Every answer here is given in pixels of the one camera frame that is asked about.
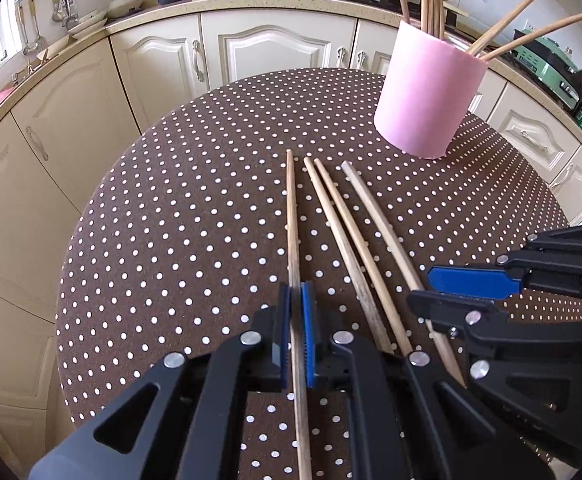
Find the green kitchen appliance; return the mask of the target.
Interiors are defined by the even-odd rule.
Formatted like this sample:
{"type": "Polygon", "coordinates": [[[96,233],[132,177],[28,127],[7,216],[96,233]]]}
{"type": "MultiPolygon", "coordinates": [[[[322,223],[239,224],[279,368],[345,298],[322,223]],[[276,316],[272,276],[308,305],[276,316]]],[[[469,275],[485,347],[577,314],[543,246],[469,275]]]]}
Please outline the green kitchen appliance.
{"type": "Polygon", "coordinates": [[[514,47],[510,53],[582,129],[582,101],[569,80],[578,68],[559,44],[540,37],[514,47]]]}

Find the cream kitchen cabinets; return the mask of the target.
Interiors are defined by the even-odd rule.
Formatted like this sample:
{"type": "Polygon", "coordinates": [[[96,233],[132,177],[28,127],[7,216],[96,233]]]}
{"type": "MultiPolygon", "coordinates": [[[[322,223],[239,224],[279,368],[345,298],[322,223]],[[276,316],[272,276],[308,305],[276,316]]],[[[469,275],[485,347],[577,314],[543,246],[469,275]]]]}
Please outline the cream kitchen cabinets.
{"type": "Polygon", "coordinates": [[[51,324],[78,212],[142,131],[180,104],[284,68],[389,67],[394,14],[334,3],[302,10],[155,10],[99,28],[0,104],[0,450],[27,470],[56,440],[51,324]]]}

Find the pink cylindrical utensil holder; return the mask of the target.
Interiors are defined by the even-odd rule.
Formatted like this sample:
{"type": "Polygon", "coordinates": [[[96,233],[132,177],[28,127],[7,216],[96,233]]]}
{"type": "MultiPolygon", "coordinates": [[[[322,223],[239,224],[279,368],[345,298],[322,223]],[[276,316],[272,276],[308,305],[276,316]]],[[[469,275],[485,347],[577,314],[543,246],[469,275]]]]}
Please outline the pink cylindrical utensil holder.
{"type": "Polygon", "coordinates": [[[384,140],[425,159],[445,155],[488,64],[399,24],[373,124],[384,140]]]}

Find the brown polka dot tablecloth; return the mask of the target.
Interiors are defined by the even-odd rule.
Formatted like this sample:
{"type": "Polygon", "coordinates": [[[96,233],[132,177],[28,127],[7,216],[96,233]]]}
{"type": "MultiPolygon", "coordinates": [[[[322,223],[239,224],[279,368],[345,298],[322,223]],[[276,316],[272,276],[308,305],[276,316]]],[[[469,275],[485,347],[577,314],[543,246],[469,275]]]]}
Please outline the brown polka dot tablecloth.
{"type": "Polygon", "coordinates": [[[70,239],[56,338],[75,424],[161,356],[199,356],[243,332],[288,276],[285,165],[295,163],[301,274],[347,326],[367,322],[303,160],[323,163],[384,276],[406,334],[432,351],[407,286],[341,170],[366,180],[413,265],[490,262],[564,213],[540,176],[474,115],[439,160],[406,155],[373,125],[383,80],[283,70],[165,115],[104,176],[70,239]]]}

